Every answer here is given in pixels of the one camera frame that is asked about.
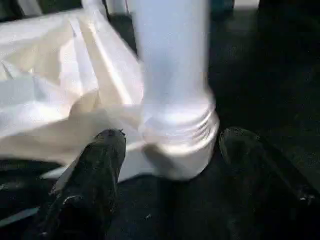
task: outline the white plastic sheet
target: white plastic sheet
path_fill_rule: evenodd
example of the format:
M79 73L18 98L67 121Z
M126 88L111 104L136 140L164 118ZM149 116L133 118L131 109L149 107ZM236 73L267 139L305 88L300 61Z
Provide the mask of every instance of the white plastic sheet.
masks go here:
M0 25L2 157L69 164L107 128L125 128L129 144L141 141L135 116L143 84L132 71L139 64L100 24L75 11ZM133 80L133 88L125 83Z

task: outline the white pole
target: white pole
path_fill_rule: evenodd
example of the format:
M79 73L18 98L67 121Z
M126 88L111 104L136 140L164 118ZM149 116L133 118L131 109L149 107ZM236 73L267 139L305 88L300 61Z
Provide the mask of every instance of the white pole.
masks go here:
M144 67L141 131L172 156L199 152L219 125L207 86L208 1L135 0L134 10Z

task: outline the white column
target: white column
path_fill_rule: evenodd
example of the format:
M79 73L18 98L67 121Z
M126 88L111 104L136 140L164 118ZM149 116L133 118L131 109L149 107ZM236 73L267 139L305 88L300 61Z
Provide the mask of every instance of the white column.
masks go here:
M190 163L203 169L219 125L207 86L208 1L135 0L134 9L144 69L142 134L172 158L206 149L204 162Z

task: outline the white base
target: white base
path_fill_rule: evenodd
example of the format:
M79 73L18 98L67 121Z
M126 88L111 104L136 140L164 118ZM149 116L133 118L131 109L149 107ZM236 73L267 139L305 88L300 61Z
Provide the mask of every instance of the white base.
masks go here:
M75 42L69 40L70 36L66 35L68 31L63 30L64 26L68 31L72 28ZM49 31L54 31L55 39L48 37ZM32 119L19 119L21 124L17 124L16 128L11 126L10 133L0 132L2 157L55 161L67 166L99 132L118 128L123 129L127 138L127 153L120 171L120 181L144 174L186 180L197 176L207 166L218 131L217 118L213 118L208 126L211 134L203 136L206 143L188 154L169 153L165 149L168 146L145 142L139 131L142 123L140 107L144 96L140 63L100 13L88 14L84 10L76 10L4 23L0 26L0 34L4 36L0 39L0 50L5 50L0 59L3 64L9 61L15 66L14 72L3 69L1 76L4 79L0 79L0 84L8 84L9 81L17 84L17 78L34 76L56 85L54 90L61 90L67 99L61 101L61 97L51 97L53 88L47 84L43 85L40 96L31 87L32 95L25 99L19 98L19 107L33 106L30 102L35 94L37 103L53 106L59 118L50 118L49 115L42 118L42 112L35 116L34 125ZM57 54L50 55L50 47ZM51 64L35 61L40 56L35 56L37 52L34 53L33 48ZM49 61L59 56L64 57ZM11 94L1 92L3 89L0 88L2 96ZM7 116L15 115L16 103L9 100L5 104L0 109L4 116L0 116L0 130L8 125ZM45 177L57 177L64 169L48 173Z

